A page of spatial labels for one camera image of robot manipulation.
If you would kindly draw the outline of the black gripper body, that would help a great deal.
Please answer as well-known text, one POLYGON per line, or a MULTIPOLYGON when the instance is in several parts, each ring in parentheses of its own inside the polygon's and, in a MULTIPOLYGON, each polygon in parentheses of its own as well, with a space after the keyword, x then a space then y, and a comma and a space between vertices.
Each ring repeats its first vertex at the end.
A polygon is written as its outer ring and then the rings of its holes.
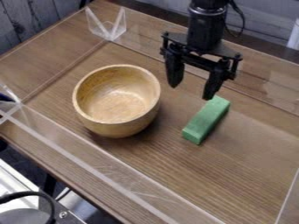
POLYGON ((216 67, 223 67, 228 70, 228 80, 234 80, 242 55, 222 43, 223 33, 228 29, 227 11, 227 5, 191 5, 187 32, 163 33, 160 54, 163 58, 167 51, 180 55, 184 65, 209 73, 216 67))

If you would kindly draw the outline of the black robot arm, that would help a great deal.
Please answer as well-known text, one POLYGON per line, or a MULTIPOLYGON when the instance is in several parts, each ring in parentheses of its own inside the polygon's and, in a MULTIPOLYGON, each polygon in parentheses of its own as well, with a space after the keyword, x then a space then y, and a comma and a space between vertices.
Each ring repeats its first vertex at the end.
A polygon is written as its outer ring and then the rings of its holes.
POLYGON ((201 98, 208 101, 220 90, 226 80, 235 80, 242 54, 223 43, 228 29, 226 18, 231 5, 246 23, 243 11, 234 0, 191 0, 189 22, 185 33, 165 31, 161 35, 160 54, 164 58, 168 84, 176 88, 183 81, 184 65, 209 73, 201 98))

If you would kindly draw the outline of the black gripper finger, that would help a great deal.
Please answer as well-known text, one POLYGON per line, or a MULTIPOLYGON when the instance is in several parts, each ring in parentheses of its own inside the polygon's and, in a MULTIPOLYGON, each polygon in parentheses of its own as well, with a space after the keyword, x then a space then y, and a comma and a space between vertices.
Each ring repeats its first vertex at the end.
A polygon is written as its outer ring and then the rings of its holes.
POLYGON ((230 78, 228 70, 223 67, 216 67, 209 72, 209 78, 207 79, 204 89, 203 89, 203 96, 201 99, 208 101, 212 99, 216 92, 220 90, 223 82, 230 78))
POLYGON ((183 81, 184 64, 180 55, 167 51, 164 55, 167 81, 172 88, 176 88, 183 81))

